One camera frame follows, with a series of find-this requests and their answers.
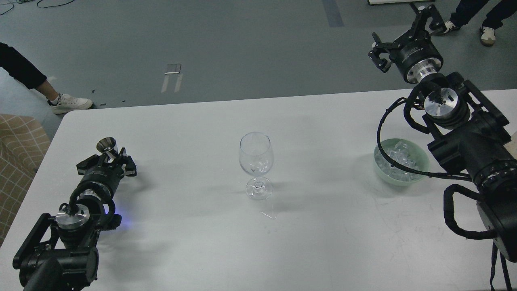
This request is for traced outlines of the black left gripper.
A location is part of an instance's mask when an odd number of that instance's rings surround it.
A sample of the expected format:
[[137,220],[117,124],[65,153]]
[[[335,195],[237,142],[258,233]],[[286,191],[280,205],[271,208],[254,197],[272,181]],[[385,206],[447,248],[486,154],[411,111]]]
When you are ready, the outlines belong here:
[[137,167],[132,157],[127,154],[126,148],[118,151],[109,149],[107,155],[92,155],[76,164],[79,175],[83,175],[79,186],[83,188],[77,200],[87,196],[96,197],[102,204],[113,200],[123,177],[137,176]]

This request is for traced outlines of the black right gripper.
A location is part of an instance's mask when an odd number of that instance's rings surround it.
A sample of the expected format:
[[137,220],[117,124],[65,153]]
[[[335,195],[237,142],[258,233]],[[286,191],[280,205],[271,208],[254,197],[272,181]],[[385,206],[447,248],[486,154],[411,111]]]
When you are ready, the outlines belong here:
[[[443,66],[443,57],[432,44],[431,37],[446,30],[445,21],[435,5],[416,7],[409,4],[416,14],[409,31],[393,42],[382,42],[373,32],[373,44],[368,57],[381,72],[386,73],[395,64],[403,80],[417,84],[429,74],[438,73]],[[380,58],[389,55],[390,60]]]

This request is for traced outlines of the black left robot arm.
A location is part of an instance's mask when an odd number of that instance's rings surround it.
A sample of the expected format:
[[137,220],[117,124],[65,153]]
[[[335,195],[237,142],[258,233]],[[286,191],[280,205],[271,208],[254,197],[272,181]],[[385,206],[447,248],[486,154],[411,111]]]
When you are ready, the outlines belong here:
[[115,230],[122,216],[114,194],[124,177],[137,175],[125,148],[99,145],[99,155],[77,164],[82,176],[57,214],[41,214],[13,258],[25,291],[80,291],[97,279],[102,231]]

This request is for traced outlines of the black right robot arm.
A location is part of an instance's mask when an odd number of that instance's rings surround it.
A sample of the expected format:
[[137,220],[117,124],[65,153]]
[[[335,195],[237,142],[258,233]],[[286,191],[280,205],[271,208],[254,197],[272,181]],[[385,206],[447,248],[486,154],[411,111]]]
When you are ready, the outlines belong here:
[[[506,146],[511,136],[504,128],[506,116],[458,72],[440,73],[443,57],[431,37],[445,29],[434,5],[410,7],[416,18],[411,28],[392,42],[383,42],[372,33],[374,43],[368,57],[382,72],[397,66],[403,80],[414,84],[408,97],[397,99],[384,113],[377,127],[380,154],[393,167],[427,177],[471,181],[477,191],[453,184],[444,190],[445,224],[459,236],[471,240],[492,240],[490,281],[500,259],[508,291],[512,290],[507,262],[516,262],[517,242],[517,162]],[[388,114],[403,105],[403,116],[413,129],[432,135],[428,150],[443,173],[415,170],[396,162],[382,148],[380,133]],[[482,232],[460,228],[454,217],[454,194],[476,201],[485,226]]]

